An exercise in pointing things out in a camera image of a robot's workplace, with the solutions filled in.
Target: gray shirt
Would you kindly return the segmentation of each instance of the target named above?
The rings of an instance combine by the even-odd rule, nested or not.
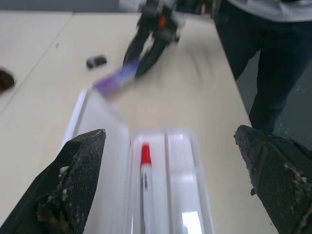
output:
[[[253,15],[276,22],[312,21],[312,0],[228,0]]]

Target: brown object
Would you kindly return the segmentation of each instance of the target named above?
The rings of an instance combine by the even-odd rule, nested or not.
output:
[[[0,70],[0,92],[8,90],[14,85],[13,76],[4,70]]]

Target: clear plastic box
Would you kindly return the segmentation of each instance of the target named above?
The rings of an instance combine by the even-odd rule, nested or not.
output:
[[[140,160],[150,145],[155,234],[213,234],[209,199],[197,146],[186,129],[139,131],[131,140],[122,118],[94,90],[83,90],[63,144],[95,129],[105,129],[97,191],[85,234],[140,233]]]

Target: plastic tray compartment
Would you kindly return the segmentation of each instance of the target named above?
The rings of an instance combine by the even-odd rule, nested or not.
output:
[[[155,234],[212,234],[208,196],[195,135],[147,130],[132,139],[132,233],[140,233],[140,160],[148,142],[152,160]]]

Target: floor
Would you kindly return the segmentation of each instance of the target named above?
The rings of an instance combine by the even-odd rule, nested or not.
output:
[[[46,10],[73,12],[117,12],[118,0],[2,0],[0,10]],[[256,94],[256,74],[259,55],[250,60],[237,82],[247,112]],[[312,149],[312,65],[305,71],[289,96],[287,106],[278,119],[274,133],[292,138]]]

